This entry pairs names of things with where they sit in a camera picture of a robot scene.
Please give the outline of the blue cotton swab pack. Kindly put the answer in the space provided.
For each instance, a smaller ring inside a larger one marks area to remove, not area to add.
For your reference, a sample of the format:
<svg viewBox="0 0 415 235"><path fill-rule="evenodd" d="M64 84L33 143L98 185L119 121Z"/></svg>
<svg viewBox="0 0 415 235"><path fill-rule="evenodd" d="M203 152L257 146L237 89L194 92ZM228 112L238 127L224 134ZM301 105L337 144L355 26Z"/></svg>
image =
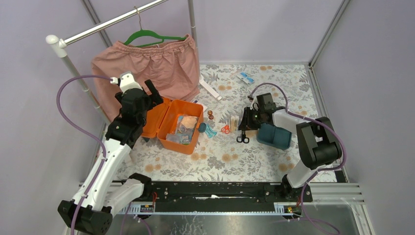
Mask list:
<svg viewBox="0 0 415 235"><path fill-rule="evenodd" d="M196 126L193 129L187 129L187 130L184 130L184 129L181 129L180 128L181 116L178 117L177 124L176 124L175 134L178 134L178 133L183 133L183 134L188 134L188 135L193 134Z"/></svg>

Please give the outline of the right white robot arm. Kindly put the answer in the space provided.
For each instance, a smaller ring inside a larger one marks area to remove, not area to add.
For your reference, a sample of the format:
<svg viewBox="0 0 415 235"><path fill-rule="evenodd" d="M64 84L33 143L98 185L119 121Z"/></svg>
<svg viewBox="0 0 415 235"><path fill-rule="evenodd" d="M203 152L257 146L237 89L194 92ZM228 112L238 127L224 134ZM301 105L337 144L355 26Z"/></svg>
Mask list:
<svg viewBox="0 0 415 235"><path fill-rule="evenodd" d="M341 158L343 150L340 140L327 117L311 119L292 113L287 107L277 106L270 93L248 96L252 104L244 108L242 121L238 126L241 135L238 143L249 143L246 131L258 130L268 124L284 129L297 136L300 160L283 176L276 193L285 201L301 198L302 188L319 170Z"/></svg>

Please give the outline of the gauze pad packet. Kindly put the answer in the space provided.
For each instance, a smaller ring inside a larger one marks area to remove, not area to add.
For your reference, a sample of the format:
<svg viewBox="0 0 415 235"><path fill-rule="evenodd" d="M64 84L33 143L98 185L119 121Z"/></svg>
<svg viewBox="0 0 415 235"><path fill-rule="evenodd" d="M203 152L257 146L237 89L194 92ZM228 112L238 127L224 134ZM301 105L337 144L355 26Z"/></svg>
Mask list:
<svg viewBox="0 0 415 235"><path fill-rule="evenodd" d="M166 140L177 144L189 145L191 143L192 136L183 133L167 134Z"/></svg>

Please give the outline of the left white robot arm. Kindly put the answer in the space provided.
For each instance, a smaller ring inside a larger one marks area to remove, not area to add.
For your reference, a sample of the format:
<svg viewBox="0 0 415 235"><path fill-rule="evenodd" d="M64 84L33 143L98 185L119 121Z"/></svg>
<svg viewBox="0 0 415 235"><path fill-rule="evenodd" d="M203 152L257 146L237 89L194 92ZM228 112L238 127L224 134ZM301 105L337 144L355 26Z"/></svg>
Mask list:
<svg viewBox="0 0 415 235"><path fill-rule="evenodd" d="M146 201L151 197L150 178L135 174L118 189L108 193L116 170L129 155L136 141L143 133L147 124L148 111L163 103L158 90L151 80L144 88L128 71L120 77L105 77L111 84L117 85L120 91L115 94L121 104L119 113L109 124L105 139L102 140L82 129L71 121L61 107L63 89L71 82L82 79L78 76L66 81L58 90L56 105L61 116L74 128L91 137L100 145L98 158L78 192L70 199L63 200L58 206L58 213L68 226L70 234L81 232L89 235L104 235L114 218L125 206L134 199Z"/></svg>

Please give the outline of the bagged latex gloves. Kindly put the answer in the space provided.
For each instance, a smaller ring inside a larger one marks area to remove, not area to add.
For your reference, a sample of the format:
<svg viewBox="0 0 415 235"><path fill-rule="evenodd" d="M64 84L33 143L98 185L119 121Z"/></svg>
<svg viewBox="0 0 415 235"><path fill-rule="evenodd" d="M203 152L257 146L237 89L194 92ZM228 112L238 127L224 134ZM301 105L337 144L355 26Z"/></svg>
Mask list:
<svg viewBox="0 0 415 235"><path fill-rule="evenodd" d="M181 116L180 128L187 130L193 129L198 122L198 117L195 116Z"/></svg>

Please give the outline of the orange plastic medicine box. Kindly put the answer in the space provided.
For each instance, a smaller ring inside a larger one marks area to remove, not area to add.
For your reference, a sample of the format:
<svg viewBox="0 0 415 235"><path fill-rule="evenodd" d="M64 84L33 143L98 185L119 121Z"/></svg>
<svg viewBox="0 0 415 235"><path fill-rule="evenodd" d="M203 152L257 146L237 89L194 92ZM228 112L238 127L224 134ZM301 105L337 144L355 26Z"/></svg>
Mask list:
<svg viewBox="0 0 415 235"><path fill-rule="evenodd" d="M143 138L158 138L163 147L168 150L190 155L194 152L198 142L199 132L192 134L189 145L182 145L166 140L167 134L174 134L178 117L181 115L196 116L199 118L196 127L203 122L204 112L201 105L183 100L163 98L163 103L155 106L147 113L147 123L143 127Z"/></svg>

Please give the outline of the alcohol wipes bag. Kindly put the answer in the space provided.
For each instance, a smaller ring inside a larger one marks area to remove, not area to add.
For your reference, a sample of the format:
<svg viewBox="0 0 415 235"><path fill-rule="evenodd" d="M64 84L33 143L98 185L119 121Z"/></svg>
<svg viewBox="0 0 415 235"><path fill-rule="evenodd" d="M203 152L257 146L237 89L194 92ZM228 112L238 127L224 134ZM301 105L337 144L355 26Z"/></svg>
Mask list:
<svg viewBox="0 0 415 235"><path fill-rule="evenodd" d="M246 85L250 86L254 83L254 79L251 78L246 72L243 70L237 70L231 75L231 78L234 78L238 81L245 83Z"/></svg>

